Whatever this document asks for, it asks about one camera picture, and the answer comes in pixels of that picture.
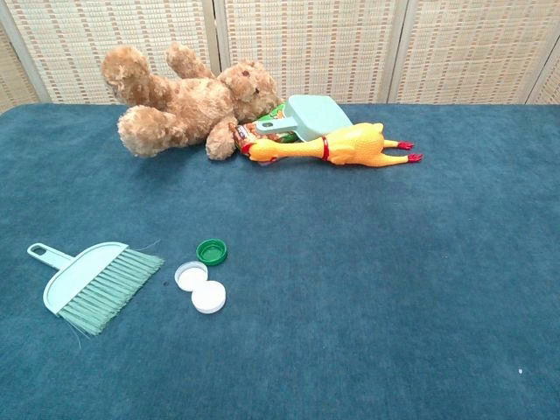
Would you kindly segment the blue plush tablecloth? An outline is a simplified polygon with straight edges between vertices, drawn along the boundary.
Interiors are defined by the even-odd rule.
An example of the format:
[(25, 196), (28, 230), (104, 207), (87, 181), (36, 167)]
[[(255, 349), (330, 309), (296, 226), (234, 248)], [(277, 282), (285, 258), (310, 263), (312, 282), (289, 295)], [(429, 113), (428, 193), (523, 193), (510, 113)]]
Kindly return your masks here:
[[(122, 112), (0, 115), (0, 420), (560, 420), (560, 106), (346, 106), (423, 155), (382, 169), (138, 159)], [(174, 274), (210, 238), (203, 314)], [(89, 336), (38, 242), (164, 264)]]

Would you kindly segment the yellow rubber chicken toy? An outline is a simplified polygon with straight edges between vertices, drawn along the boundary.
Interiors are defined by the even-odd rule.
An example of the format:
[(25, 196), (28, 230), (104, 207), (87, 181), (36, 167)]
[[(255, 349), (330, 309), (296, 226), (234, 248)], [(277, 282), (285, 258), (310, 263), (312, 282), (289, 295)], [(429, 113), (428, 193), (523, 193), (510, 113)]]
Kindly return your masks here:
[(364, 165), (384, 167), (416, 163), (422, 154), (390, 156), (387, 148), (410, 150), (413, 143), (387, 140), (384, 125), (380, 122), (361, 122), (350, 127), (336, 129), (314, 140), (302, 143), (278, 143), (262, 138), (242, 148), (250, 160), (256, 162), (276, 161), (280, 158), (319, 158), (334, 165)]

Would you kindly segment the brown teddy bear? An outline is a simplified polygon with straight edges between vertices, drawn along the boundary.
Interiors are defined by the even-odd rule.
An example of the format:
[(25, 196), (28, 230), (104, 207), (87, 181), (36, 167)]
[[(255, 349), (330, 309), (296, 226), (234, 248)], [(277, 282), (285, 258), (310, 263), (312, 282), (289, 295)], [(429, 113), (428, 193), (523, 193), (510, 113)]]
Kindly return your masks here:
[(101, 74), (127, 105), (117, 122), (123, 146), (140, 158), (202, 144), (211, 160), (235, 151), (231, 127), (251, 123), (283, 102), (264, 65), (243, 59), (214, 75), (196, 52), (173, 43), (164, 53), (175, 79), (154, 74), (134, 46), (109, 50)]

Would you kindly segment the green bottle cap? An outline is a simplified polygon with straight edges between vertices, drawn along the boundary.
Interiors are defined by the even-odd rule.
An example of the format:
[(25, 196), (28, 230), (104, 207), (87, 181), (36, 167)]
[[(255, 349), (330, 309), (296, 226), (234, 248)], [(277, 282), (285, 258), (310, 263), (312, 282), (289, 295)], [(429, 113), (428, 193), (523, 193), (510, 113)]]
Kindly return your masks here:
[(197, 246), (196, 256), (198, 260), (205, 265), (219, 265), (226, 260), (228, 256), (228, 247), (222, 239), (206, 239)]

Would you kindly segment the mint green dustpan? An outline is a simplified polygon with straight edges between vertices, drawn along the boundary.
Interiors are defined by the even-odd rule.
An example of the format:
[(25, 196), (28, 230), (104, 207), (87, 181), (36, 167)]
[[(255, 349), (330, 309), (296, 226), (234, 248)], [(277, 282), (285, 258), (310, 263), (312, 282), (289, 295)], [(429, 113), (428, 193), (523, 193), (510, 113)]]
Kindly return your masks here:
[(285, 103), (284, 118), (258, 121), (260, 134), (293, 132), (302, 141), (311, 141), (353, 123), (336, 101), (328, 95), (294, 94)]

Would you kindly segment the white bottle cap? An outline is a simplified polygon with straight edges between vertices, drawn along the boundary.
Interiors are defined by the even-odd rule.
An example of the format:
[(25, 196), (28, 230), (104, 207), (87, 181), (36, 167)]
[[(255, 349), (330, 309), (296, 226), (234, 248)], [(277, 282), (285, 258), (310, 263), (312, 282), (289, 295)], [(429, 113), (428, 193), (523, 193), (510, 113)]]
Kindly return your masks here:
[(198, 261), (185, 262), (176, 269), (174, 279), (182, 291), (192, 292), (208, 280), (207, 266)]
[(227, 301), (226, 288), (218, 281), (205, 281), (192, 291), (191, 300), (198, 312), (203, 314), (216, 313)]

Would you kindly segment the red-brown snack packet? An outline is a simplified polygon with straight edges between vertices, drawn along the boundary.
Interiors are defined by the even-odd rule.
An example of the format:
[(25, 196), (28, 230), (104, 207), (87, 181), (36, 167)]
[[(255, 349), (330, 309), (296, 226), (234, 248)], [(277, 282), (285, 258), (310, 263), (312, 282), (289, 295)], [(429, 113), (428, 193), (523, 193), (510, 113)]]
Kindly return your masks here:
[(248, 156), (252, 145), (264, 139), (264, 136), (257, 132), (256, 124), (254, 122), (238, 125), (230, 122), (228, 127), (234, 139), (235, 147), (243, 155)]

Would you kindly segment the green snack packet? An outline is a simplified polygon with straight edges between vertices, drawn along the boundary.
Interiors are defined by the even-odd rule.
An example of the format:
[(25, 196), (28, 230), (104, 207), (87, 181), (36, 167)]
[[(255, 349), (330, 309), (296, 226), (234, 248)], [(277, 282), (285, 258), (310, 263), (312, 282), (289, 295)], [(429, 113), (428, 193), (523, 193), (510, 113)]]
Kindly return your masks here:
[[(258, 122), (268, 122), (271, 120), (276, 120), (276, 119), (282, 119), (284, 118), (284, 108), (285, 108), (285, 104), (284, 103), (280, 103), (278, 106), (276, 106), (275, 108), (273, 108), (268, 114), (261, 116), (258, 119)], [(272, 141), (275, 141), (277, 143), (281, 143), (281, 144), (287, 144), (287, 143), (294, 143), (298, 140), (298, 136), (291, 131), (284, 131), (284, 132), (277, 132), (277, 133), (269, 133), (269, 134), (264, 134), (264, 133), (260, 133), (258, 131), (258, 129), (255, 129), (255, 135), (259, 138), (268, 138)]]

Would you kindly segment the woven folding screen panel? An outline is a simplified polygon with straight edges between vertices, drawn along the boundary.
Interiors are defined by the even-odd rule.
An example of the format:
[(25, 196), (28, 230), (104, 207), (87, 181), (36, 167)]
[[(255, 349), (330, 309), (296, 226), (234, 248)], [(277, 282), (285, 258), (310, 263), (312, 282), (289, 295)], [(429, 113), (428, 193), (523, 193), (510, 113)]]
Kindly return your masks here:
[(560, 0), (406, 0), (389, 102), (522, 104), (560, 38)]
[(547, 58), (526, 103), (560, 105), (560, 40)]
[(0, 0), (0, 18), (14, 25), (48, 101), (110, 104), (116, 99), (101, 64), (118, 45), (137, 48), (158, 75), (175, 75), (165, 61), (174, 42), (219, 72), (212, 6), (212, 0)]
[(0, 115), (16, 106), (37, 102), (35, 89), (0, 23)]
[(221, 67), (261, 62), (283, 98), (389, 101), (409, 0), (213, 0)]

